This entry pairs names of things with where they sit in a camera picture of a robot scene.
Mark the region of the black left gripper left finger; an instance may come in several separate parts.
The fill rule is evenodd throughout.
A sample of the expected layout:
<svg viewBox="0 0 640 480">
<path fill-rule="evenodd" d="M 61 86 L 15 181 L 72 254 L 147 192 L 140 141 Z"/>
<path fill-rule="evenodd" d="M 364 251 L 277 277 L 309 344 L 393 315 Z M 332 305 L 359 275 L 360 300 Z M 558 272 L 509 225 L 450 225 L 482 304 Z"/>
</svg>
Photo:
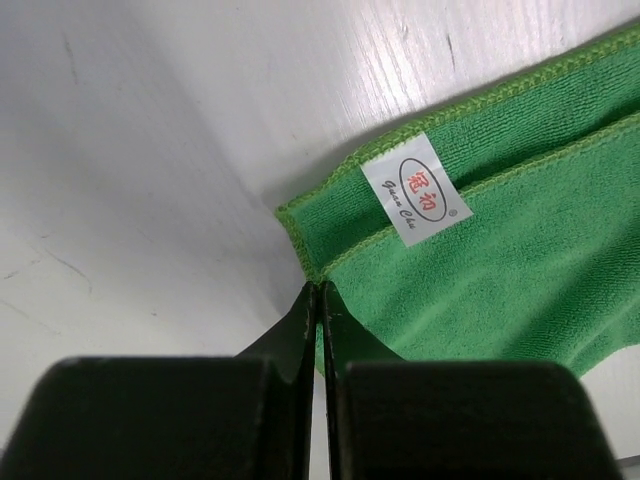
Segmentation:
<svg viewBox="0 0 640 480">
<path fill-rule="evenodd" d="M 34 479 L 305 479 L 314 285 L 232 357 L 77 357 L 30 400 Z"/>
</svg>

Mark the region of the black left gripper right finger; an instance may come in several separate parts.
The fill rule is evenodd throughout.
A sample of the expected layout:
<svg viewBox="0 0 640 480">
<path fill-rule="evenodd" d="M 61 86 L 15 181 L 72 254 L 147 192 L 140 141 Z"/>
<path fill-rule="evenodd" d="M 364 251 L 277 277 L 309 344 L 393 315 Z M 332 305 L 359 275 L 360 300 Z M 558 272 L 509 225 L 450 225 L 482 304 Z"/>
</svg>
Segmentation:
<svg viewBox="0 0 640 480">
<path fill-rule="evenodd" d="M 547 361 L 401 359 L 319 294 L 335 479 L 617 479 L 586 391 Z"/>
</svg>

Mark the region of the green microfiber towel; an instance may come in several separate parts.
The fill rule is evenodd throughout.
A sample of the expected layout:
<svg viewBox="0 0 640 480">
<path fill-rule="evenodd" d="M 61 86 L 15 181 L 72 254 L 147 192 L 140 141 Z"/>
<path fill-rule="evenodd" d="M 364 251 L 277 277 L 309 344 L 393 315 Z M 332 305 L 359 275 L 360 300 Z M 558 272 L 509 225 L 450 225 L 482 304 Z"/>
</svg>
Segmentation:
<svg viewBox="0 0 640 480">
<path fill-rule="evenodd" d="M 360 147 L 275 213 L 309 280 L 407 360 L 639 342 L 639 27 Z"/>
</svg>

